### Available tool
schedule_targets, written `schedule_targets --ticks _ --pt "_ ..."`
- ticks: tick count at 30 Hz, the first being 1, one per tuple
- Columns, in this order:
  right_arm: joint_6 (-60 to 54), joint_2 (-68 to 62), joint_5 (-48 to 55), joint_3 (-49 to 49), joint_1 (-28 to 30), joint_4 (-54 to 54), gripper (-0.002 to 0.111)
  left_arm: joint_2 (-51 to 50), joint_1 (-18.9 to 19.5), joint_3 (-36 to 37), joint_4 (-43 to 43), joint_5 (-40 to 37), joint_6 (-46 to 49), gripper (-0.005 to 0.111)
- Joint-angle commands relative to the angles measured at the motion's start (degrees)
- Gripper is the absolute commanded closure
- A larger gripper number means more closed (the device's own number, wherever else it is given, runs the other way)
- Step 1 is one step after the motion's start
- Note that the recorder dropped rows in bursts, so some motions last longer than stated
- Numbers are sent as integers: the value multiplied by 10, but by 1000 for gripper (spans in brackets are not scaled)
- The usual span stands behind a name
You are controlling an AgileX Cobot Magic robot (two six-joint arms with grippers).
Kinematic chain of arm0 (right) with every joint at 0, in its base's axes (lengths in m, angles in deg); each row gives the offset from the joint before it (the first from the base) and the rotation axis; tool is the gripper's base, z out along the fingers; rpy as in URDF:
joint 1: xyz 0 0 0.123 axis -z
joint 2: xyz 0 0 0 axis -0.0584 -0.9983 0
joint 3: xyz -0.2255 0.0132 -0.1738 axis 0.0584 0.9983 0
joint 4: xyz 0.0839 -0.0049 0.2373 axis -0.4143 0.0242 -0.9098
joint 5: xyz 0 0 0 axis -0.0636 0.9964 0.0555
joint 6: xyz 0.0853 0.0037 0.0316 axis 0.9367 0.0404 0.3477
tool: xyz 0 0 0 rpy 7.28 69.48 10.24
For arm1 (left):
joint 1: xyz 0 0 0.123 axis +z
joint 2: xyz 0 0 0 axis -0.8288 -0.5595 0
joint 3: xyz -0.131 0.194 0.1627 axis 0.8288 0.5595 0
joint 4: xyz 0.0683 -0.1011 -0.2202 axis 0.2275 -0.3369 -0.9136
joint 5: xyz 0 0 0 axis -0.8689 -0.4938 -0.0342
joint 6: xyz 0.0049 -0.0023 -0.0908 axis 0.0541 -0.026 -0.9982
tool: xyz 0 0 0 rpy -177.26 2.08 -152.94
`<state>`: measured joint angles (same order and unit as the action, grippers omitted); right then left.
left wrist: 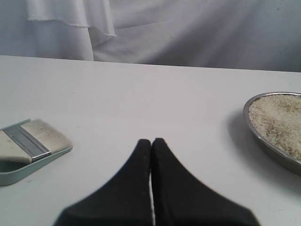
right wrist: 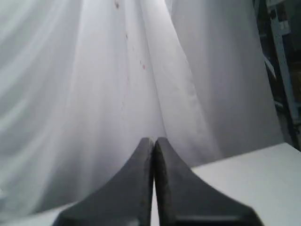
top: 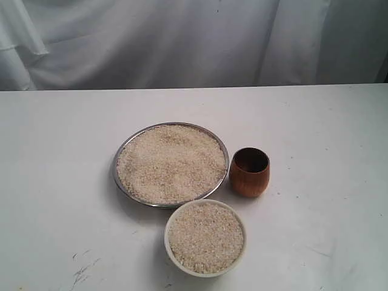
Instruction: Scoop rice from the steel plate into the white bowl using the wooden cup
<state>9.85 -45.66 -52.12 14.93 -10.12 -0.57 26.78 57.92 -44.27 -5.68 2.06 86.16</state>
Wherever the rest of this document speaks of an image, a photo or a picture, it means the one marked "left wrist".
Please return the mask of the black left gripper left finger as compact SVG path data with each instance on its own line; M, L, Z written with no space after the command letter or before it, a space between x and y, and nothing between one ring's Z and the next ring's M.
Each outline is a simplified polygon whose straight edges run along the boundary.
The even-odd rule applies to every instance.
M151 143L140 139L122 168L100 189L65 208L56 226L151 226Z

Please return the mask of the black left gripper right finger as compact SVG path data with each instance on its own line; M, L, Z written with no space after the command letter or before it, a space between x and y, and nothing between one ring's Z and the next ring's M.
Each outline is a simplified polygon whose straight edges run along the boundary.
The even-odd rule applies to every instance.
M162 138L151 148L151 183L158 226L258 226L247 208L196 179Z

